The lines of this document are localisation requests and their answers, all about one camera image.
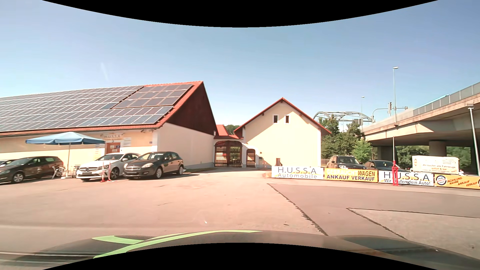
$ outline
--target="umbrella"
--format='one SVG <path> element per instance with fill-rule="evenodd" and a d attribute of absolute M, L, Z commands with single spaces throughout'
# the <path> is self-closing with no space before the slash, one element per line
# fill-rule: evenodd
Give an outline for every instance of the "umbrella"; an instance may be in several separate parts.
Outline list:
<path fill-rule="evenodd" d="M 68 145 L 68 161 L 67 161 L 67 176 L 70 165 L 70 146 L 81 144 L 104 144 L 105 141 L 76 132 L 65 132 L 60 134 L 48 135 L 25 141 L 28 144 L 45 144 L 45 145 Z"/>

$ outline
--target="blue sky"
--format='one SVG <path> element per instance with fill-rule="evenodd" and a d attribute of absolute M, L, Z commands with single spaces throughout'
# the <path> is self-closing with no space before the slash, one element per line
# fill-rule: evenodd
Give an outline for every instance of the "blue sky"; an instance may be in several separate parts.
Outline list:
<path fill-rule="evenodd" d="M 216 28 L 134 20 L 40 0 L 0 1 L 0 96 L 205 82 L 217 123 L 242 124 L 285 97 L 371 115 L 419 107 L 480 81 L 480 1 L 311 25 Z M 377 120 L 386 111 L 375 113 Z"/>

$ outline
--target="building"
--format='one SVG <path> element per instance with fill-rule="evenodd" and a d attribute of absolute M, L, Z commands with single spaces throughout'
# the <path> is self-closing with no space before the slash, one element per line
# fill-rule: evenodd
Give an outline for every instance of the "building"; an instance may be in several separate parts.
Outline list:
<path fill-rule="evenodd" d="M 322 136 L 331 134 L 306 113 L 281 98 L 229 135 L 217 125 L 218 167 L 320 167 Z"/>
<path fill-rule="evenodd" d="M 216 125 L 202 81 L 0 98 L 0 160 L 58 156 L 68 146 L 25 140 L 74 131 L 106 141 L 72 145 L 70 170 L 108 153 L 174 151 L 185 168 L 213 167 Z"/>

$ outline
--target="bridge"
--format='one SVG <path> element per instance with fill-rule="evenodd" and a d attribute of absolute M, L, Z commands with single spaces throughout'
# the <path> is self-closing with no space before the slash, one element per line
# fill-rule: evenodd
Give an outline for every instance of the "bridge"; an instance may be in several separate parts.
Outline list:
<path fill-rule="evenodd" d="M 365 138 L 378 147 L 378 159 L 392 160 L 396 146 L 429 146 L 431 156 L 446 156 L 447 146 L 474 150 L 469 107 L 475 132 L 480 130 L 480 83 L 446 95 L 416 109 L 408 109 L 382 121 L 363 126 Z M 472 166 L 476 164 L 471 151 Z"/>

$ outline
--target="parked car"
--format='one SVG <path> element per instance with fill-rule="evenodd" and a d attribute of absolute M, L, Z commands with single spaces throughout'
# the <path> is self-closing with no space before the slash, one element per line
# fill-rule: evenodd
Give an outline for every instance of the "parked car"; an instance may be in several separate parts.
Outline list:
<path fill-rule="evenodd" d="M 0 160 L 0 167 L 6 166 L 8 163 L 14 160 Z"/>
<path fill-rule="evenodd" d="M 46 176 L 61 176 L 57 172 L 63 166 L 63 161 L 58 157 L 41 156 L 14 160 L 0 167 L 0 182 L 20 183 L 25 179 L 40 179 Z"/>
<path fill-rule="evenodd" d="M 127 179 L 154 177 L 163 174 L 183 174 L 183 160 L 175 152 L 149 152 L 125 164 L 123 176 Z"/>
<path fill-rule="evenodd" d="M 110 165 L 110 179 L 116 180 L 123 174 L 123 166 L 128 161 L 135 160 L 140 155 L 137 153 L 106 154 L 92 162 L 83 164 L 77 170 L 77 178 L 82 181 L 91 179 L 108 178 L 108 166 Z"/>
<path fill-rule="evenodd" d="M 387 160 L 369 160 L 365 163 L 367 169 L 377 169 L 379 171 L 392 171 L 393 162 Z M 398 168 L 399 172 L 410 172 L 409 170 L 404 170 L 402 168 Z"/>
<path fill-rule="evenodd" d="M 362 163 L 354 156 L 338 156 L 335 155 L 330 158 L 330 161 L 327 163 L 327 168 L 337 168 L 337 169 L 367 169 L 363 166 Z"/>

